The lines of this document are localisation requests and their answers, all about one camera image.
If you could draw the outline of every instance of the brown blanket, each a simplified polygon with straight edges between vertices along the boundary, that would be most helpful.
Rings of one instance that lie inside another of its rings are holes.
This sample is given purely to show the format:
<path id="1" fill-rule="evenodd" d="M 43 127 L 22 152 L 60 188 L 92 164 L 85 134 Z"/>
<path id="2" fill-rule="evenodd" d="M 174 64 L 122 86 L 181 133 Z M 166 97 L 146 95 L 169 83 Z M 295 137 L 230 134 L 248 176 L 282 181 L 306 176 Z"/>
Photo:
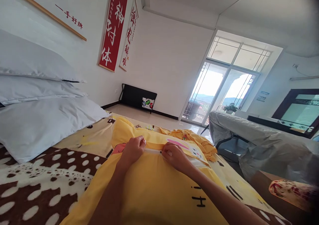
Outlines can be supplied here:
<path id="1" fill-rule="evenodd" d="M 106 158 L 49 148 L 19 165 L 0 145 L 0 223 L 59 224 Z"/>

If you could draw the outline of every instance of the ceiling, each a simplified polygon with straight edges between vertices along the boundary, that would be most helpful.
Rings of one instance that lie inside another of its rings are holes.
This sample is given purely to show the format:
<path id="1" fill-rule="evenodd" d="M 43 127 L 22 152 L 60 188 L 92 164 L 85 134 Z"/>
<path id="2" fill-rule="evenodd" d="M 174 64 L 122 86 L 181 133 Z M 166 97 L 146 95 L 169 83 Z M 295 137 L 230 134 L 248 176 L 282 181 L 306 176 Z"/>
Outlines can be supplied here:
<path id="1" fill-rule="evenodd" d="M 254 30 L 233 27 L 231 33 L 273 43 L 298 56 L 312 57 L 319 55 L 316 3 L 315 0 L 145 0 L 144 10 L 212 30 L 227 29 L 229 23 L 223 22 L 231 19 L 254 27 Z"/>

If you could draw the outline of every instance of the plastic cover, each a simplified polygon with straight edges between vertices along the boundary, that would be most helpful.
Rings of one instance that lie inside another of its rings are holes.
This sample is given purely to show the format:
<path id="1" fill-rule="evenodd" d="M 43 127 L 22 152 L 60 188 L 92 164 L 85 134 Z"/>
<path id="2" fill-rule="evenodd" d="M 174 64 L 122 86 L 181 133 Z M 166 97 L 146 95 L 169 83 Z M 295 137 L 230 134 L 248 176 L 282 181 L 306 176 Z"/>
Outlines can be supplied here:
<path id="1" fill-rule="evenodd" d="M 319 142 L 218 111 L 209 114 L 209 129 L 215 145 L 234 134 L 249 141 L 239 157 L 248 181 L 261 170 L 292 181 L 317 183 Z"/>

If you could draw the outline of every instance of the yellow garment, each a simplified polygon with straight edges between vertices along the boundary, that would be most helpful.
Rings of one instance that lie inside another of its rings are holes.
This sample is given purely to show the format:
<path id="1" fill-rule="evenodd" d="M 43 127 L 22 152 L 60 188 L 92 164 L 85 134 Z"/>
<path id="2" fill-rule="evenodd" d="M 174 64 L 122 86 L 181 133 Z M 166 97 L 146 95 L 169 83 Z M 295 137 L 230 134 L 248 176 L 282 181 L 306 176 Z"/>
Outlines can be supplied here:
<path id="1" fill-rule="evenodd" d="M 119 118 L 113 131 L 112 146 L 139 135 L 146 139 L 146 149 L 159 150 L 167 138 L 172 138 L 143 128 L 135 129 L 129 121 Z M 61 225 L 88 224 L 121 155 L 111 155 L 98 169 L 88 189 Z M 225 189 L 210 167 L 202 164 L 198 168 Z M 122 224 L 228 224 L 202 189 L 170 166 L 158 152 L 144 151 L 132 165 L 125 177 L 122 199 Z"/>
<path id="2" fill-rule="evenodd" d="M 160 133 L 170 135 L 184 141 L 193 141 L 201 149 L 207 160 L 210 160 L 212 162 L 216 161 L 213 154 L 217 153 L 217 149 L 209 142 L 208 139 L 199 136 L 198 134 L 195 134 L 193 131 L 181 129 L 169 131 L 160 128 Z"/>

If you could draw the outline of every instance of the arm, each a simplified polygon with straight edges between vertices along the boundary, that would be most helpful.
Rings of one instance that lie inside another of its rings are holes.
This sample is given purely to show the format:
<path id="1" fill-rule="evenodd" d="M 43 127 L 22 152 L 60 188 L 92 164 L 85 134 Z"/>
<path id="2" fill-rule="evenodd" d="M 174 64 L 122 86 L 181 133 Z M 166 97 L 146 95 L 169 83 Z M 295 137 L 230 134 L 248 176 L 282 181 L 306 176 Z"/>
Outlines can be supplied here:
<path id="1" fill-rule="evenodd" d="M 175 169 L 191 178 L 202 188 L 230 225 L 267 224 L 247 206 L 232 197 L 192 165 L 178 145 L 167 143 L 163 148 L 162 155 Z"/>
<path id="2" fill-rule="evenodd" d="M 131 138 L 127 142 L 88 225 L 120 224 L 124 178 L 131 165 L 143 154 L 145 147 L 143 136 Z"/>

